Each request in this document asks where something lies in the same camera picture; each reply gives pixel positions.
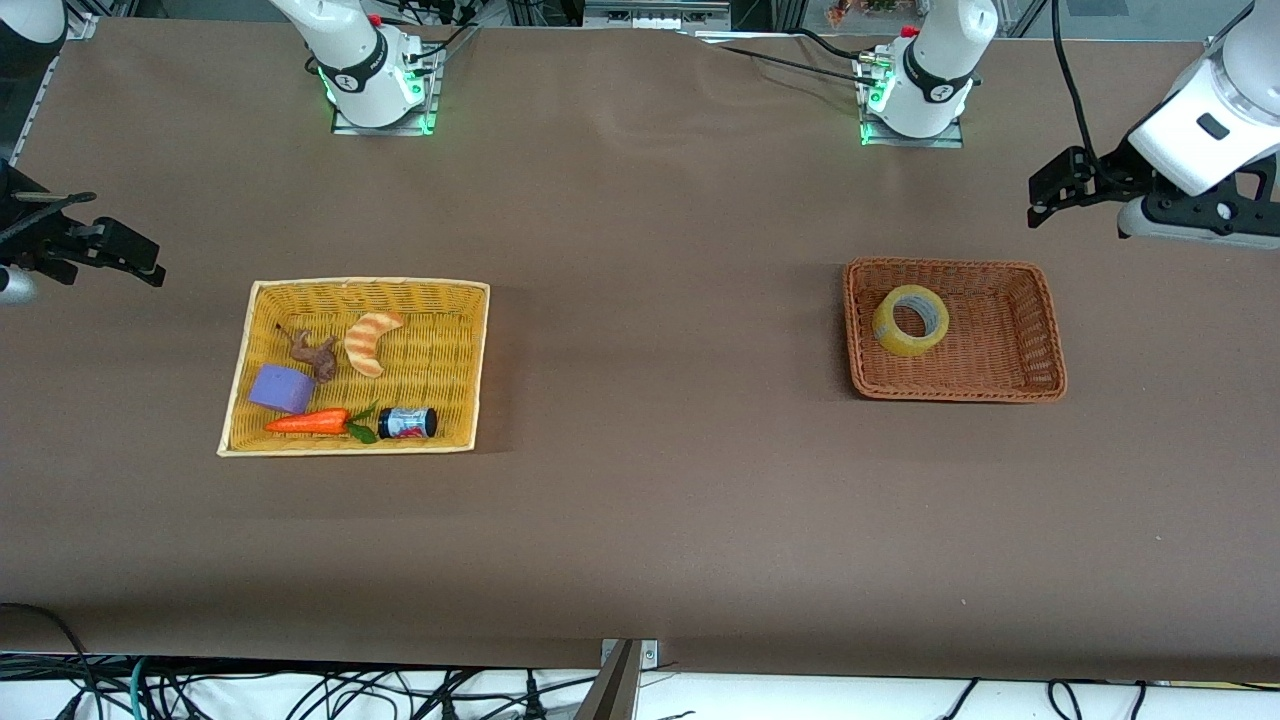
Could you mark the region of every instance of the brown wicker basket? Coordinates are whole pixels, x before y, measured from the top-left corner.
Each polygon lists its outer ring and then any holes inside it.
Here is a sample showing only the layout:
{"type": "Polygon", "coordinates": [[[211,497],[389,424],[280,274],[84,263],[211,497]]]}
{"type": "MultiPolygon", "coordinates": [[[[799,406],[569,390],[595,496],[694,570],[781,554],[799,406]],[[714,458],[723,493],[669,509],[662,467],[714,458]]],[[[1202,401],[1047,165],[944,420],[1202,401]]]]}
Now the brown wicker basket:
{"type": "MultiPolygon", "coordinates": [[[[914,313],[899,327],[923,334],[914,313]]],[[[854,387],[887,400],[1053,402],[1066,366],[1044,273],[1029,263],[859,258],[845,268],[845,325],[854,387]],[[897,286],[938,293],[951,314],[942,342],[918,357],[881,347],[872,316],[897,286]]]]}

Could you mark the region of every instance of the small jar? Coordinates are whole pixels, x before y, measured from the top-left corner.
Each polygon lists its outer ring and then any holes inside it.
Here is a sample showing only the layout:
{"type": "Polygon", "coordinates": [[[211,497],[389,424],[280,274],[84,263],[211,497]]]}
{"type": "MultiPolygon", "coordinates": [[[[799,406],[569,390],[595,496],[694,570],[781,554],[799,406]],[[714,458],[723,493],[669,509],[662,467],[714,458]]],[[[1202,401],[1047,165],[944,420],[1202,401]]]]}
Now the small jar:
{"type": "Polygon", "coordinates": [[[435,437],[434,407],[388,407],[378,414],[378,437],[383,439],[435,437]]]}

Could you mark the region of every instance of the white floor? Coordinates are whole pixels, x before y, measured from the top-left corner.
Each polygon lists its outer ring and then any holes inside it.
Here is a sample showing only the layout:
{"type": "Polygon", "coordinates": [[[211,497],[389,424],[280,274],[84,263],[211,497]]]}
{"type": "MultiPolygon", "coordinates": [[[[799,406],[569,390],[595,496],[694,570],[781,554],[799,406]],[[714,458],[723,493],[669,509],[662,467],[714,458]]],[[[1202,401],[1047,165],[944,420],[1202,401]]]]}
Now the white floor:
{"type": "MultiPolygon", "coordinates": [[[[540,687],[589,676],[591,671],[539,671],[540,687]]],[[[434,689],[439,673],[408,673],[415,689],[434,689]]],[[[212,720],[282,720],[306,693],[315,679],[282,675],[268,679],[211,680],[191,687],[191,698],[212,720]]],[[[643,679],[636,720],[671,720],[692,712],[690,720],[745,719],[840,719],[840,720],[938,720],[951,708],[964,688],[964,680],[913,680],[879,678],[799,678],[767,675],[709,675],[694,673],[650,673],[643,679]]],[[[567,710],[586,694],[588,684],[548,693],[543,702],[554,717],[571,717],[567,710]]],[[[1126,720],[1137,697],[1128,685],[1075,684],[1083,720],[1126,720]]],[[[957,720],[1053,720],[1043,683],[982,682],[969,697],[957,720]]],[[[460,693],[524,694],[522,670],[486,671],[460,693]]],[[[47,720],[74,694],[70,683],[0,682],[0,717],[4,720],[47,720]]],[[[1060,703],[1070,714],[1065,694],[1060,703]]],[[[397,714],[408,717],[410,708],[397,698],[397,714]]],[[[497,710],[500,701],[458,703],[461,720],[476,720],[497,710]]],[[[131,720],[114,707],[110,720],[131,720]]],[[[323,706],[310,717],[324,715],[323,706]]],[[[431,717],[440,716],[436,710],[431,717]]],[[[495,720],[518,719],[520,708],[508,710],[495,720]]],[[[91,701],[83,701],[79,720],[97,717],[91,701]]],[[[347,708],[343,720],[393,720],[388,702],[361,697],[347,708]]],[[[1201,688],[1152,687],[1139,720],[1274,720],[1280,717],[1280,693],[1201,688]]]]}

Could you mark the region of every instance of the yellow wicker basket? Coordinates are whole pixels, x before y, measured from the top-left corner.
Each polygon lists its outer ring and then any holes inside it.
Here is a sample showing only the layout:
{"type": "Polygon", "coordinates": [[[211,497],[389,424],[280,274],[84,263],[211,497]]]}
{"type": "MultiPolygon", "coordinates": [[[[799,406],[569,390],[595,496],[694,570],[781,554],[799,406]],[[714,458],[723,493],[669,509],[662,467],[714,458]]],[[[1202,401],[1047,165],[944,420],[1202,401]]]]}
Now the yellow wicker basket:
{"type": "MultiPolygon", "coordinates": [[[[489,320],[489,286],[467,281],[419,278],[323,278],[260,281],[250,293],[244,337],[227,402],[218,455],[300,456],[472,450],[480,415],[480,365],[489,320]],[[352,369],[342,337],[365,313],[394,311],[404,327],[378,345],[385,368],[379,378],[352,369]],[[346,407],[352,414],[378,407],[434,407],[434,438],[383,439],[361,445],[348,436],[285,436],[262,425],[282,416],[250,402],[248,391],[265,363],[308,372],[289,357],[285,331],[308,329],[314,343],[337,336],[338,374],[317,384],[308,410],[346,407]]],[[[376,425],[376,416],[365,421],[376,425]]]]}

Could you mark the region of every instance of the toy carrot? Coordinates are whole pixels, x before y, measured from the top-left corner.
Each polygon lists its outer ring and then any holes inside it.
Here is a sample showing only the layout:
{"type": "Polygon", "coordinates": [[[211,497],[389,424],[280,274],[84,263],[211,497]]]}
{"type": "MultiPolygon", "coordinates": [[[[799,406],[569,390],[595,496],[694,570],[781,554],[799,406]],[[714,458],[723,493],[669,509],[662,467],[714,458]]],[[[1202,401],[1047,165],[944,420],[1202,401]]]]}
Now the toy carrot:
{"type": "Polygon", "coordinates": [[[264,425],[262,429],[269,433],[349,434],[360,442],[370,445],[378,442],[378,436],[365,425],[357,425],[356,420],[364,420],[370,416],[375,407],[378,407],[378,402],[374,402],[356,416],[352,416],[346,407],[326,407],[315,413],[276,418],[264,425]]]}

